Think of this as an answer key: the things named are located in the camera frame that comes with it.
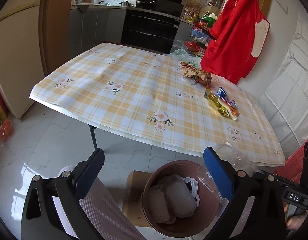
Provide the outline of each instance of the trash can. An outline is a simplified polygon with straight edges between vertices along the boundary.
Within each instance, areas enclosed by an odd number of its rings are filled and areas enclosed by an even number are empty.
[[[178,238],[193,236],[203,231],[215,218],[219,201],[197,179],[197,169],[199,166],[200,164],[192,161],[173,161],[158,168],[148,179],[142,193],[142,208],[150,225],[161,234]],[[155,186],[162,177],[172,174],[178,174],[183,178],[191,177],[198,180],[198,195],[201,199],[199,206],[194,211],[194,215],[187,218],[177,217],[173,224],[155,223],[148,205],[149,189]]]

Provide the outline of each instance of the red apron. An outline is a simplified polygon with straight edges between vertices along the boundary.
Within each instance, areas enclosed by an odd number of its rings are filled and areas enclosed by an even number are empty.
[[[228,0],[210,29],[212,40],[201,60],[201,68],[234,84],[255,65],[270,24],[258,0]]]

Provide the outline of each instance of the plaid tablecloth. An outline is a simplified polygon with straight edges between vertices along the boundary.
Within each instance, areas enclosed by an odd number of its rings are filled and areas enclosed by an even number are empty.
[[[162,148],[202,156],[206,147],[227,141],[259,165],[284,165],[278,139],[258,104],[222,77],[212,75],[212,86],[222,86],[236,101],[241,113],[237,121],[208,105],[203,85],[182,79],[180,61],[102,43],[44,78],[30,98]]]

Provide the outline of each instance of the blue gripper pad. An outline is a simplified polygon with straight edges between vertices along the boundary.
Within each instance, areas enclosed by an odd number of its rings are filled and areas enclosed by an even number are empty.
[[[222,197],[231,201],[234,197],[234,185],[227,175],[222,160],[218,157],[212,147],[207,147],[203,154],[204,164],[211,174]]]

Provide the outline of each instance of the floor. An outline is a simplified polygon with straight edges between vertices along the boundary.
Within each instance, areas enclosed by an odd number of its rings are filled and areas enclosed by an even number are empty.
[[[34,175],[58,175],[68,165],[86,160],[94,150],[87,124],[34,103],[21,120],[13,119],[14,133],[0,143],[0,216],[10,231],[21,239],[21,217],[28,186]],[[202,158],[147,145],[100,129],[98,146],[105,151],[105,165],[98,178],[121,208],[127,176],[133,170],[153,172],[173,160],[202,163]],[[153,228],[138,230],[150,240],[175,239]],[[202,232],[194,236],[201,240]]]

